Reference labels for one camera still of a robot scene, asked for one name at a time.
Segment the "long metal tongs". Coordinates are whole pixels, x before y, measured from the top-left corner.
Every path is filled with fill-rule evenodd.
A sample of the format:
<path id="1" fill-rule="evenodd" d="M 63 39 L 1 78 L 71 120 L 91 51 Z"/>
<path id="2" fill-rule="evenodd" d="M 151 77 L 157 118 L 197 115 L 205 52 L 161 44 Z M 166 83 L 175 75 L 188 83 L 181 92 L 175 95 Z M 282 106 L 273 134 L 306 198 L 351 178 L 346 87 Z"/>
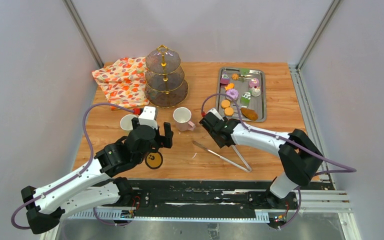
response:
<path id="1" fill-rule="evenodd" d="M 242 165 L 239 165 L 238 163 L 236 163 L 236 162 L 234 162 L 234 161 L 232 161 L 232 160 L 230 160 L 230 159 L 228 159 L 228 158 L 226 158 L 226 157 L 224 157 L 224 156 L 222 156 L 222 155 L 220 155 L 220 154 L 218 154 L 218 153 L 216 153 L 215 151 L 213 151 L 213 150 L 211 150 L 211 149 L 205 147 L 204 145 L 198 143 L 198 142 L 195 141 L 195 140 L 193 140 L 192 143 L 193 143 L 195 146 L 199 147 L 200 149 L 202 149 L 202 150 L 204 150 L 204 151 L 206 151 L 206 152 L 208 152 L 208 153 L 210 153 L 210 154 L 212 154 L 212 155 L 217 156 L 217 157 L 220 158 L 221 160 L 223 160 L 223 161 L 225 161 L 225 162 L 227 162 L 227 163 L 229 163 L 229 164 L 231 164 L 231 165 L 237 167 L 238 169 L 240 169 L 240 170 L 242 170 L 242 171 L 244 171 L 244 172 L 246 172 L 246 173 L 251 173 L 251 172 L 252 172 L 252 168 L 251 168 L 251 166 L 248 164 L 248 162 L 244 159 L 244 157 L 242 156 L 242 154 L 238 151 L 238 149 L 237 149 L 235 146 L 232 146 L 232 149 L 234 150 L 234 152 L 236 153 L 236 155 L 239 157 L 239 159 L 240 159 L 241 162 L 243 163 L 243 166 L 242 166 Z"/>

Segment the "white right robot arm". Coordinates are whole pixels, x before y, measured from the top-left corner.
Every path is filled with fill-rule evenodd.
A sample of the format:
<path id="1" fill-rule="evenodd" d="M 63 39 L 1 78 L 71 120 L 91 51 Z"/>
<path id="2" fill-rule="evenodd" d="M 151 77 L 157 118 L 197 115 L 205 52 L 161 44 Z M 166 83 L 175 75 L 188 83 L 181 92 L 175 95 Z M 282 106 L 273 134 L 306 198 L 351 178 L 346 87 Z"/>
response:
<path id="1" fill-rule="evenodd" d="M 265 195 L 271 208 L 283 205 L 289 192 L 307 186 L 322 164 L 321 152 L 300 129 L 291 133 L 270 131 L 212 111 L 199 123 L 220 148 L 248 146 L 280 159 L 283 173 L 273 180 Z"/>

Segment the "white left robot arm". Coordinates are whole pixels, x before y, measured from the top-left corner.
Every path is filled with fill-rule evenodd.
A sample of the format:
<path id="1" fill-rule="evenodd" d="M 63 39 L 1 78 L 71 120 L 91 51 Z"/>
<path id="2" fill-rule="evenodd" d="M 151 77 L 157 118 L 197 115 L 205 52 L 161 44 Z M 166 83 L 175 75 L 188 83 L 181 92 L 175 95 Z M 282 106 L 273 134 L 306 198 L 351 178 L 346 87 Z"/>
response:
<path id="1" fill-rule="evenodd" d="M 102 205 L 129 206 L 135 193 L 127 178 L 117 177 L 141 164 L 149 154 L 173 146 L 169 122 L 158 127 L 134 121 L 133 130 L 116 142 L 106 145 L 92 159 L 47 186 L 27 186 L 21 190 L 26 208 L 28 229 L 42 234 L 60 221 L 83 210 Z"/>

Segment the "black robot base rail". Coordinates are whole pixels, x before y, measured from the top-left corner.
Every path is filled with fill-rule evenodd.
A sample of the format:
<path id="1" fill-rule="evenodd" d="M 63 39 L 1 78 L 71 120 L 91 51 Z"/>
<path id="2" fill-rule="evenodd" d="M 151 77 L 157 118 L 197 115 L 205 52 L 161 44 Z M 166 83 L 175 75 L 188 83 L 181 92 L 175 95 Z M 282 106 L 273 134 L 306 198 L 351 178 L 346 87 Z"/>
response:
<path id="1" fill-rule="evenodd" d="M 299 190 L 268 196 L 269 181 L 131 179 L 131 191 L 104 207 L 131 208 L 136 218 L 228 220 L 255 218 L 258 211 L 291 215 L 302 204 Z"/>

